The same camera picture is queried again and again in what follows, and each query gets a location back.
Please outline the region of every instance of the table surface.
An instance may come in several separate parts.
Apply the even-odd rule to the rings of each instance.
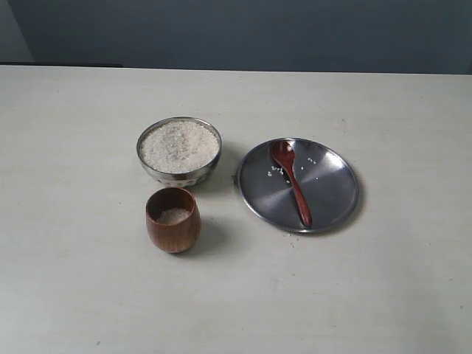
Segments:
[[[470,353],[472,77],[0,67],[1,353]],[[201,238],[157,249],[135,144],[200,117]],[[290,235],[232,185],[268,139],[354,167],[344,227]]]

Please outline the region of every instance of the wooden spoon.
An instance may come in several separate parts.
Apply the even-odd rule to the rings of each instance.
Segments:
[[[271,157],[285,170],[290,179],[303,224],[305,226],[311,226],[310,208],[308,207],[307,201],[305,200],[302,190],[296,182],[294,175],[295,152],[287,141],[278,140],[271,146]]]

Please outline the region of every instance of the plate rim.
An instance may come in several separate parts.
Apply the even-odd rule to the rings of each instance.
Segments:
[[[355,184],[355,197],[354,197],[354,202],[353,202],[353,205],[348,209],[348,212],[345,213],[345,216],[343,218],[340,218],[339,220],[337,220],[335,223],[332,223],[326,227],[323,227],[323,228],[317,228],[317,229],[310,229],[310,228],[303,228],[303,229],[293,229],[291,227],[286,227],[286,226],[283,226],[283,225],[280,225],[279,223],[277,222],[274,222],[272,220],[269,220],[267,219],[266,217],[264,217],[263,215],[261,215],[257,210],[254,209],[254,207],[248,202],[246,196],[244,195],[243,191],[242,191],[242,188],[241,188],[241,183],[240,183],[240,178],[241,178],[241,167],[244,165],[244,163],[246,162],[246,160],[248,159],[248,157],[254,152],[256,151],[257,149],[261,148],[263,145],[270,145],[272,142],[275,142],[275,141],[278,141],[278,140],[285,140],[285,141],[301,141],[301,142],[308,142],[308,143],[311,143],[311,144],[317,144],[318,146],[321,146],[323,147],[324,149],[328,150],[330,153],[332,153],[333,155],[337,156],[338,158],[340,158],[343,163],[346,165],[347,169],[351,172],[351,175],[353,176],[354,178],[354,184]],[[340,156],[337,152],[335,152],[333,149],[330,149],[328,146],[326,145],[323,145],[323,144],[320,144],[319,142],[315,142],[313,140],[309,140],[309,139],[304,139],[304,138],[291,138],[291,137],[284,137],[284,138],[276,138],[276,139],[271,139],[271,140],[267,140],[265,142],[261,142],[260,144],[258,144],[257,146],[253,147],[244,157],[243,159],[241,160],[241,162],[239,163],[239,165],[237,166],[237,172],[236,172],[236,186],[237,186],[237,189],[239,190],[239,193],[241,194],[241,197],[243,198],[244,200],[244,203],[246,204],[246,206],[255,214],[257,215],[259,218],[261,218],[262,220],[264,220],[265,222],[277,227],[278,229],[282,229],[282,230],[285,230],[285,231],[288,231],[288,232],[296,232],[296,233],[302,233],[302,234],[307,234],[307,233],[322,233],[322,232],[326,232],[326,231],[330,231],[332,229],[335,229],[337,228],[338,226],[342,225],[353,213],[354,211],[357,209],[358,207],[358,203],[359,203],[359,196],[360,196],[360,193],[361,193],[361,188],[360,188],[360,184],[359,184],[359,180],[357,178],[357,175],[355,174],[355,171],[354,169],[350,166],[350,164],[342,158],[342,156]]]

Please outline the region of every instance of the white table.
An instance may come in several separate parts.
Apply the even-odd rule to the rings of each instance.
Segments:
[[[470,353],[472,77],[0,67],[0,353]],[[208,120],[189,252],[157,249],[135,144]],[[232,186],[299,136],[349,161],[357,218],[295,236]]]

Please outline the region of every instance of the spoon handle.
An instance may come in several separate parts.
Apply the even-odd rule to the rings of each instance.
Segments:
[[[289,170],[287,172],[288,172],[288,177],[290,179],[290,182],[292,183],[292,188],[294,189],[295,199],[296,199],[296,203],[298,204],[300,215],[302,216],[303,225],[311,226],[311,223],[312,223],[311,213],[310,213],[310,208],[308,207],[307,201],[305,200],[302,190],[300,189],[300,186],[298,185],[298,182],[295,179],[293,170]]]

